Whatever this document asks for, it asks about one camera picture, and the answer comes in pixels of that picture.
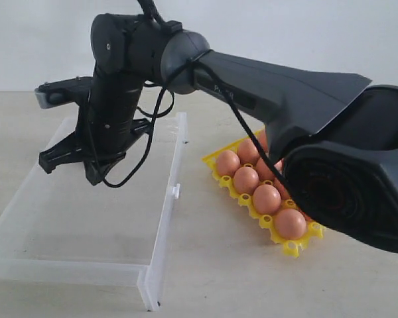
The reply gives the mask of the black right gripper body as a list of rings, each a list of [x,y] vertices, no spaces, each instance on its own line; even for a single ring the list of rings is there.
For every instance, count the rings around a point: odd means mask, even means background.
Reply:
[[[147,119],[79,118],[75,136],[77,151],[83,162],[113,162],[125,157],[127,150],[144,134],[149,133],[151,122]]]

